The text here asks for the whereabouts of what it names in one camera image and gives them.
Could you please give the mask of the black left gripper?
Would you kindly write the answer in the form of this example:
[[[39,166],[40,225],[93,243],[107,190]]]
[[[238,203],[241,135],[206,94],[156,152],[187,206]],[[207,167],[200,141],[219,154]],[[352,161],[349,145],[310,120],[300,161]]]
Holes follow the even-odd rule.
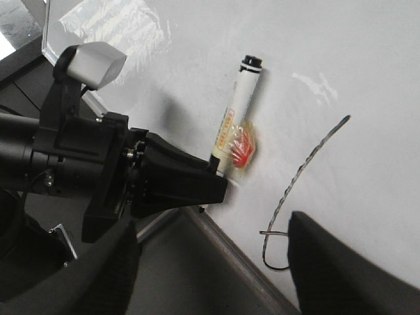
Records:
[[[129,175],[140,143],[140,155]],[[121,217],[129,186],[131,214],[221,203],[228,181],[208,162],[172,146],[146,129],[128,128],[125,115],[109,112],[100,122],[76,115],[42,113],[33,138],[32,186],[38,194],[89,199],[82,241],[94,243]]]

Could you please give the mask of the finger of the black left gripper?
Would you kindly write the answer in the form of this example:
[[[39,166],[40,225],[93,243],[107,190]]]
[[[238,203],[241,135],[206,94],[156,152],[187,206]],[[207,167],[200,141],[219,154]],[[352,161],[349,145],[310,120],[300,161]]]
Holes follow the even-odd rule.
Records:
[[[219,163],[220,163],[220,159],[214,156],[213,154],[211,154],[209,158],[209,172],[216,173]]]

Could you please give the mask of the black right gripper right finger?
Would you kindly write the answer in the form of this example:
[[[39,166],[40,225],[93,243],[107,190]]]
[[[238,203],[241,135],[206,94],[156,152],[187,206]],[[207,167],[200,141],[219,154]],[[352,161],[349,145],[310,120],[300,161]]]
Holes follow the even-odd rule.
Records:
[[[375,266],[301,211],[287,258],[303,314],[418,314],[419,290]]]

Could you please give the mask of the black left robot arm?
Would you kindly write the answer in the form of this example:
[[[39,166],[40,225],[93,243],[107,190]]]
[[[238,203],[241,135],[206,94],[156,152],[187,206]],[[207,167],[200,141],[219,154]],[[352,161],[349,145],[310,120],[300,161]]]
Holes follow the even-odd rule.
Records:
[[[125,115],[72,117],[58,130],[37,119],[1,116],[1,187],[83,199],[82,240],[93,243],[129,208],[136,218],[220,203],[228,182],[205,160],[175,148]]]

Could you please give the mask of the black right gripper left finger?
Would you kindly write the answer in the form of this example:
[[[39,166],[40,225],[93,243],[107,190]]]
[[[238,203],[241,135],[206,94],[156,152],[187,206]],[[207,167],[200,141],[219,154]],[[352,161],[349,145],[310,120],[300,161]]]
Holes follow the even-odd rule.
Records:
[[[119,221],[81,258],[1,303],[2,314],[125,314],[137,278],[135,224]]]

